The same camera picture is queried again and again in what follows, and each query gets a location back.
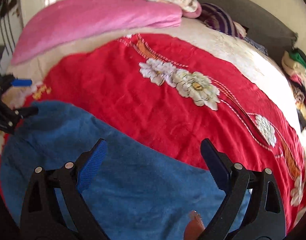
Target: green cloth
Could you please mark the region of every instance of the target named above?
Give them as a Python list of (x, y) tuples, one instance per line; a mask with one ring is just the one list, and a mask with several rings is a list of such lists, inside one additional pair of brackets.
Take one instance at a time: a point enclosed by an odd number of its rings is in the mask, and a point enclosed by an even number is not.
[(299, 55), (298, 52), (291, 51), (291, 52), (289, 52), (288, 54), (289, 54), (289, 57), (290, 57), (292, 60), (301, 63), (301, 64), (303, 65), (303, 67), (306, 68), (306, 62), (303, 60), (303, 58), (301, 57), (301, 55)]

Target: red fabric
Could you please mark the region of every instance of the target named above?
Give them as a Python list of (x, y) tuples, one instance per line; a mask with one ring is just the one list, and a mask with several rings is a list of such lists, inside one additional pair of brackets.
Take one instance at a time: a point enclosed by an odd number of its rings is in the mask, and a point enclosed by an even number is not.
[[(150, 48), (139, 45), (141, 37)], [(221, 87), (219, 98), (227, 104), (219, 103), (217, 111), (196, 106), (176, 88), (166, 83), (158, 86), (144, 78), (139, 72), (139, 63), (147, 60), (143, 55), (168, 58), (178, 68), (187, 65), (189, 72), (201, 72), (224, 84), (235, 98), (230, 93), (225, 95), (226, 88), (213, 81)], [(290, 205), (294, 188), (291, 175), (294, 169), (304, 175), (302, 147), (277, 106), (231, 63), (168, 35), (142, 34), (112, 41), (91, 53), (63, 58), (44, 84), (46, 87), (29, 97), (26, 105), (33, 98), (72, 103), (140, 143), (195, 167), (207, 168), (199, 147), (204, 138), (209, 138), (232, 162), (255, 171), (271, 168), (283, 198), (287, 231), (291, 229), (298, 212), (298, 207)], [(266, 143), (254, 116), (246, 113), (260, 114), (276, 127), (275, 147)], [(256, 140), (271, 151), (256, 142), (241, 119)]]

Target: silver screw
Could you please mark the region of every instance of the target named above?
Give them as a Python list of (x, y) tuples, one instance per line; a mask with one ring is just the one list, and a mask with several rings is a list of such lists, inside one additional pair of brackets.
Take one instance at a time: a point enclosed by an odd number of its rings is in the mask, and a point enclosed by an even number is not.
[(40, 173), (42, 171), (42, 167), (37, 167), (36, 169), (35, 169), (35, 173)]
[(243, 165), (240, 164), (240, 163), (235, 163), (234, 168), (237, 169), (237, 170), (241, 170), (241, 169), (243, 169)]
[(74, 163), (66, 163), (66, 165), (65, 165), (65, 167), (67, 168), (67, 169), (70, 169), (70, 168), (72, 168), (74, 166)]
[(272, 170), (269, 169), (269, 168), (266, 168), (266, 169), (265, 169), (265, 172), (266, 172), (267, 174), (272, 174)]

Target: pink blanket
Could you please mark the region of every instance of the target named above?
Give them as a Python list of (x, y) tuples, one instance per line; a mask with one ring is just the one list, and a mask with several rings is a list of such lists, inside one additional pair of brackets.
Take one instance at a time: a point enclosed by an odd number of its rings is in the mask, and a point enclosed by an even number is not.
[(59, 44), (118, 29), (175, 27), (182, 9), (146, 0), (61, 0), (38, 12), (24, 28), (11, 64)]

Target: fingernail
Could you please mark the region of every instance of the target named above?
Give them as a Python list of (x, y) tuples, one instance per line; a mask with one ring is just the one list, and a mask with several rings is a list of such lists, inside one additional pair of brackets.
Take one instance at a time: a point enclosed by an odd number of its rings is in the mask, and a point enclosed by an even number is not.
[(195, 220), (197, 221), (200, 225), (202, 225), (204, 227), (204, 224), (203, 224), (203, 221), (202, 221), (202, 217), (200, 216), (199, 213), (197, 213), (195, 210), (192, 210), (190, 213), (189, 213), (189, 218), (191, 220)]

